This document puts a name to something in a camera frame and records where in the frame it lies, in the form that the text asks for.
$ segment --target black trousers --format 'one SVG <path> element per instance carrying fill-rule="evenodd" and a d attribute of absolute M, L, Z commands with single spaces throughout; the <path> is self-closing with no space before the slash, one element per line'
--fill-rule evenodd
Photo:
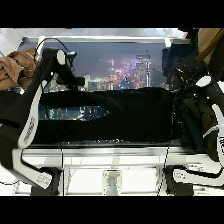
<path fill-rule="evenodd" d="M 112 114 L 90 121 L 39 121 L 34 144 L 109 139 L 166 142 L 170 139 L 173 95 L 162 88 L 47 93 L 41 98 L 41 104 L 52 108 L 102 106 Z M 178 125 L 174 126 L 172 139 L 180 135 Z"/>

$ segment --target metal bracket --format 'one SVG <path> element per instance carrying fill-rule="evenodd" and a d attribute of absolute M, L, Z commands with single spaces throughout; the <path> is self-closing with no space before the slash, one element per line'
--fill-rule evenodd
<path fill-rule="evenodd" d="M 104 170 L 102 178 L 104 196 L 119 196 L 122 192 L 121 170 Z"/>

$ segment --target black pants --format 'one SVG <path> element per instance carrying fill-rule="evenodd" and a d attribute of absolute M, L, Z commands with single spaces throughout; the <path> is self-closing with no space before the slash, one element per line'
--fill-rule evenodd
<path fill-rule="evenodd" d="M 106 139 L 166 142 L 170 139 L 173 96 L 162 88 L 48 93 L 41 98 L 41 103 L 52 108 L 103 106 L 112 114 L 90 121 L 39 121 L 34 144 Z M 175 125 L 172 139 L 179 134 Z"/>

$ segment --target brown fabric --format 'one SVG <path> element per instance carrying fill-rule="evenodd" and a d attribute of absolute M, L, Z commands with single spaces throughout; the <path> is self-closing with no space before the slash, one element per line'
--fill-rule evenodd
<path fill-rule="evenodd" d="M 200 28 L 198 32 L 198 52 L 197 60 L 209 64 L 214 49 L 224 35 L 223 28 Z"/>
<path fill-rule="evenodd" d="M 193 98 L 185 99 L 183 102 L 192 111 L 195 118 L 200 120 L 203 131 L 202 134 L 208 131 L 211 127 L 217 125 L 215 113 L 207 105 L 203 97 L 201 97 L 199 100 L 195 100 Z M 219 161 L 217 152 L 217 137 L 218 137 L 218 131 L 213 131 L 205 137 L 208 147 L 208 155 L 215 162 Z"/>
<path fill-rule="evenodd" d="M 32 81 L 36 68 L 34 63 L 35 48 L 24 52 L 14 51 L 0 57 L 0 90 L 20 86 L 25 88 Z"/>

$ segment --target night sky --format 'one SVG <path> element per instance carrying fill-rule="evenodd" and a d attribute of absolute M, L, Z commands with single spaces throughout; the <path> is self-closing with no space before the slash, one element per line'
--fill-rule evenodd
<path fill-rule="evenodd" d="M 92 78 L 105 77 L 111 74 L 109 60 L 115 60 L 114 68 L 121 68 L 122 59 L 135 59 L 138 54 L 150 54 L 152 64 L 158 67 L 162 63 L 162 49 L 165 44 L 147 43 L 64 43 L 69 51 L 78 53 L 74 60 L 75 74 L 91 75 Z M 60 43 L 47 42 L 44 47 L 61 48 Z"/>

